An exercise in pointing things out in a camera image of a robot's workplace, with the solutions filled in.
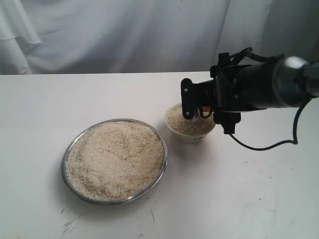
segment white backdrop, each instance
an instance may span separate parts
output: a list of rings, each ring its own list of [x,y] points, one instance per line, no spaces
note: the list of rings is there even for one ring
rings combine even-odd
[[[0,74],[207,71],[219,52],[248,46],[307,58],[318,9],[317,0],[1,0]]]

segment white paper cup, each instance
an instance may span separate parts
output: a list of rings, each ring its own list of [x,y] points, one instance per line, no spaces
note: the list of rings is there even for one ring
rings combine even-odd
[[[177,137],[182,142],[195,143],[195,142],[202,141],[207,136],[207,134],[214,129],[214,127],[216,125],[215,122],[213,122],[211,129],[209,129],[206,133],[203,133],[203,134],[200,134],[200,135],[186,135],[186,134],[179,133],[179,132],[175,131],[174,129],[172,129],[171,126],[169,125],[168,116],[170,115],[170,113],[172,111],[174,111],[176,108],[178,108],[180,106],[181,106],[181,103],[178,103],[176,105],[171,106],[166,111],[166,113],[165,113],[165,123],[166,123],[167,127],[173,132],[173,135],[175,137]]]

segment black cable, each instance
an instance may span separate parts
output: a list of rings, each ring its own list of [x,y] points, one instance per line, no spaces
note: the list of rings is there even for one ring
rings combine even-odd
[[[251,149],[254,151],[265,151],[265,150],[269,150],[272,148],[275,148],[279,145],[282,145],[284,143],[292,143],[292,144],[298,144],[298,139],[297,139],[297,124],[298,124],[298,120],[299,117],[301,115],[301,112],[303,111],[303,109],[306,107],[306,105],[311,101],[312,99],[307,99],[298,109],[295,118],[294,118],[294,124],[293,124],[293,140],[283,140],[281,142],[275,143],[271,146],[265,147],[265,148],[253,148],[250,146],[245,145],[244,143],[242,143],[241,141],[239,141],[235,136],[233,136],[232,134],[230,134],[230,137],[233,138],[233,140],[235,140],[237,143],[239,143],[241,146],[247,148],[247,149]]]

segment metal bowl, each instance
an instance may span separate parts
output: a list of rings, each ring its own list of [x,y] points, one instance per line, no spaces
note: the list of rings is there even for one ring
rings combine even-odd
[[[151,128],[159,137],[162,145],[163,145],[163,149],[164,149],[164,159],[163,159],[163,164],[162,164],[162,167],[157,175],[157,177],[146,187],[144,188],[143,190],[141,190],[140,192],[136,193],[135,195],[132,195],[128,198],[125,198],[125,199],[121,199],[121,200],[116,200],[116,201],[101,201],[101,200],[93,200],[93,199],[90,199],[88,197],[85,197],[83,196],[82,194],[78,193],[71,185],[69,179],[67,178],[66,176],[66,171],[65,171],[65,163],[66,163],[66,160],[68,158],[68,155],[69,155],[69,152],[71,150],[71,148],[73,147],[73,145],[76,143],[76,141],[81,138],[85,133],[87,133],[88,131],[90,131],[91,129],[101,125],[101,124],[104,124],[104,123],[107,123],[107,122],[113,122],[113,121],[131,121],[131,122],[137,122],[137,123],[141,123],[149,128]],[[82,199],[83,201],[86,201],[88,203],[92,203],[92,204],[97,204],[97,205],[115,205],[115,204],[121,204],[121,203],[128,203],[130,201],[133,201],[135,200],[136,198],[139,198],[140,196],[144,195],[145,193],[147,193],[152,187],[154,187],[154,185],[160,180],[160,178],[162,177],[162,175],[164,174],[165,172],[165,169],[167,167],[167,159],[168,159],[168,153],[167,153],[167,145],[165,143],[165,140],[164,138],[161,136],[161,134],[155,129],[153,128],[152,126],[150,126],[149,124],[147,123],[144,123],[142,121],[139,121],[139,120],[135,120],[135,119],[111,119],[111,120],[107,120],[107,121],[103,121],[103,122],[100,122],[100,123],[97,123],[89,128],[87,128],[86,130],[84,130],[82,133],[80,133],[71,143],[70,145],[68,146],[68,148],[66,149],[64,155],[63,155],[63,159],[62,159],[62,167],[61,167],[61,171],[62,171],[62,178],[63,178],[63,181],[65,183],[65,185],[67,186],[67,188],[73,193],[75,194],[77,197],[79,197],[80,199]]]

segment uncooked rice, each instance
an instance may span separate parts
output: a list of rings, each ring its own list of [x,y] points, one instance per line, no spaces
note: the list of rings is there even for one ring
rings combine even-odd
[[[212,116],[207,119],[199,117],[196,121],[188,121],[183,117],[182,107],[176,107],[168,115],[167,122],[176,132],[185,135],[201,135],[207,133],[213,127],[214,121]]]
[[[73,145],[66,160],[66,176],[81,195],[115,201],[150,185],[163,159],[163,144],[151,128],[132,121],[106,122]]]

